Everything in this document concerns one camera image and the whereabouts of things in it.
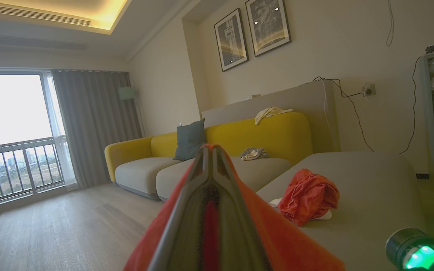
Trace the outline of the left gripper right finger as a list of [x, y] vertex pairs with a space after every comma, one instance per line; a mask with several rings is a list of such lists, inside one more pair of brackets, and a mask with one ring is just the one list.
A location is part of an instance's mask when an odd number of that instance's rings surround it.
[[219, 194], [220, 270], [273, 271], [233, 164], [221, 146], [212, 150], [212, 178]]

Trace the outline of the small red garment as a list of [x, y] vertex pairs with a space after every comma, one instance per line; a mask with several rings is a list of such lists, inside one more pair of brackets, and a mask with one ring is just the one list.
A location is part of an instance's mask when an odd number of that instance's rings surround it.
[[[212, 195], [211, 203], [206, 210], [205, 267], [203, 271], [221, 271], [219, 267], [219, 194], [212, 178], [212, 150], [219, 145], [206, 144], [205, 146], [211, 150], [210, 186], [212, 187]], [[176, 192], [181, 189], [183, 178], [187, 176], [190, 168], [191, 166], [138, 242], [123, 271], [147, 271], [170, 217], [171, 209], [176, 202]], [[233, 170], [252, 220], [269, 256], [273, 271], [345, 271], [345, 265], [341, 260], [308, 237], [296, 225], [272, 208], [269, 203], [256, 195], [239, 179], [234, 165]]]

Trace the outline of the large red garment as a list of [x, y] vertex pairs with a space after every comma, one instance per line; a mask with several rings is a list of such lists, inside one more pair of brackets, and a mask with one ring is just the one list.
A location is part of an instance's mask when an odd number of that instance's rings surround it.
[[278, 210], [289, 221], [303, 226], [338, 208], [340, 193], [334, 182], [308, 169], [298, 171], [288, 185]]

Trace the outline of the white garment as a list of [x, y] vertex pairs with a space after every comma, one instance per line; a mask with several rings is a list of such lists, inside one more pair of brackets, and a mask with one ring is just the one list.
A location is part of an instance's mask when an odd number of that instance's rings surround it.
[[[269, 202], [270, 206], [273, 208], [278, 208], [278, 204], [282, 201], [282, 198], [279, 199], [273, 199]], [[325, 213], [322, 216], [319, 216], [317, 218], [311, 218], [311, 220], [330, 220], [332, 218], [332, 212], [331, 210], [328, 210], [327, 213]]]

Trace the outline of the grey sofa chaise seat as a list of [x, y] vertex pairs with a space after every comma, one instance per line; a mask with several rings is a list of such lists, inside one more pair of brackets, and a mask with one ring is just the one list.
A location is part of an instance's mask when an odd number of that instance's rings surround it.
[[308, 169], [334, 182], [340, 193], [330, 220], [312, 220], [300, 228], [346, 271], [396, 271], [385, 253], [397, 230], [427, 231], [413, 166], [402, 156], [379, 152], [315, 153], [272, 180], [257, 194], [281, 198], [296, 172]]

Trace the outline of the grey and beige cloth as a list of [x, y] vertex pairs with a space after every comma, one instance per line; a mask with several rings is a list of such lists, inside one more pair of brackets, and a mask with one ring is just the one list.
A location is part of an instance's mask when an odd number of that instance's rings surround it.
[[240, 156], [241, 161], [253, 161], [258, 158], [270, 158], [270, 156], [264, 148], [248, 148]]

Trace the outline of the teal throw pillow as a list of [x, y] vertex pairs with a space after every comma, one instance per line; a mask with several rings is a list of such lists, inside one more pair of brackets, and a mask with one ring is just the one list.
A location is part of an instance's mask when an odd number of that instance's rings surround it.
[[204, 123], [205, 119], [203, 118], [190, 125], [177, 127], [177, 148], [174, 160], [187, 161], [195, 158], [201, 146], [207, 144]]

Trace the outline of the yellow and grey sofa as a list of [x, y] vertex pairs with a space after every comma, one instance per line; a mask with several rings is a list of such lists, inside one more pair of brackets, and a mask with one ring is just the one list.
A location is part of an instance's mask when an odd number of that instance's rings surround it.
[[[228, 122], [205, 129], [207, 143], [217, 144], [230, 156], [236, 172], [252, 191], [271, 183], [292, 166], [310, 156], [312, 136], [309, 122], [302, 113], [284, 113], [265, 118], [258, 125], [253, 119]], [[107, 169], [116, 183], [115, 171], [119, 165], [141, 158], [175, 156], [177, 134], [122, 141], [105, 148]], [[248, 148], [264, 148], [270, 158], [241, 161]], [[156, 176], [159, 199], [166, 201], [194, 159], [181, 161], [161, 170]]]

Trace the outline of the grey curtain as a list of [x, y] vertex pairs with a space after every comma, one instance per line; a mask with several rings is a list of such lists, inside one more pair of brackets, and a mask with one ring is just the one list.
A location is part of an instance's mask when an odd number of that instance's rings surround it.
[[76, 182], [80, 189], [110, 182], [104, 149], [139, 139], [142, 131], [133, 99], [121, 99], [130, 87], [127, 72], [52, 70]]

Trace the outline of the floor lamp pale shade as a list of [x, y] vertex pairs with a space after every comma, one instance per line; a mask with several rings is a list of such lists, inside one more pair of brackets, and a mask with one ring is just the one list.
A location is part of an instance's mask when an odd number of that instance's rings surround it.
[[146, 130], [144, 124], [144, 116], [142, 111], [142, 104], [140, 94], [134, 86], [129, 87], [119, 87], [118, 88], [119, 99], [121, 100], [131, 100], [136, 108], [138, 127], [140, 129], [140, 134], [142, 137], [146, 137]]

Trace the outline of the grey low partition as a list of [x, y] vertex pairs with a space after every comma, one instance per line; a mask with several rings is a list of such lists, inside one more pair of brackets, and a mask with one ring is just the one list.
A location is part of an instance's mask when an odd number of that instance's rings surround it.
[[303, 113], [310, 124], [315, 153], [340, 152], [334, 86], [330, 80], [318, 80], [271, 94], [239, 101], [200, 113], [207, 127], [245, 119], [254, 119], [268, 107], [293, 109]]

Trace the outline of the dark cylinder with green light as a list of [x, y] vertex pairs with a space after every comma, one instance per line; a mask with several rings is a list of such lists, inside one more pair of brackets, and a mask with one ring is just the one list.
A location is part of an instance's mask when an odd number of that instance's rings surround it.
[[398, 271], [434, 271], [434, 238], [422, 230], [396, 231], [387, 240], [385, 252]]

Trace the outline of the balcony railing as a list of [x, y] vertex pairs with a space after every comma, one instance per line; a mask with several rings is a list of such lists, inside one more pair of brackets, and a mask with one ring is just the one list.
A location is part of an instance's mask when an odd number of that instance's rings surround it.
[[64, 184], [53, 138], [0, 145], [0, 201]]

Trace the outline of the black framed picture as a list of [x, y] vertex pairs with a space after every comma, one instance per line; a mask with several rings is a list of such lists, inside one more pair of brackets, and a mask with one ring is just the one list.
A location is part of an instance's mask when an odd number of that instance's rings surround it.
[[240, 8], [214, 24], [214, 29], [222, 72], [248, 62], [249, 55]]
[[284, 0], [248, 0], [246, 11], [255, 57], [292, 42]]

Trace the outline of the ceiling air vent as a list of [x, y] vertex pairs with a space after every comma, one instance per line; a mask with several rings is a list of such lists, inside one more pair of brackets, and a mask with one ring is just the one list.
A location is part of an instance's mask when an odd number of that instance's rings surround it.
[[38, 19], [38, 20], [45, 20], [45, 21], [53, 21], [58, 23], [74, 24], [78, 26], [89, 26], [89, 27], [92, 26], [91, 21], [86, 19], [66, 17], [58, 14], [50, 14], [50, 13], [39, 12], [39, 11], [30, 11], [30, 10], [11, 8], [5, 6], [0, 6], [0, 14], [10, 15], [14, 17], [24, 17], [24, 18], [31, 18], [31, 19]]

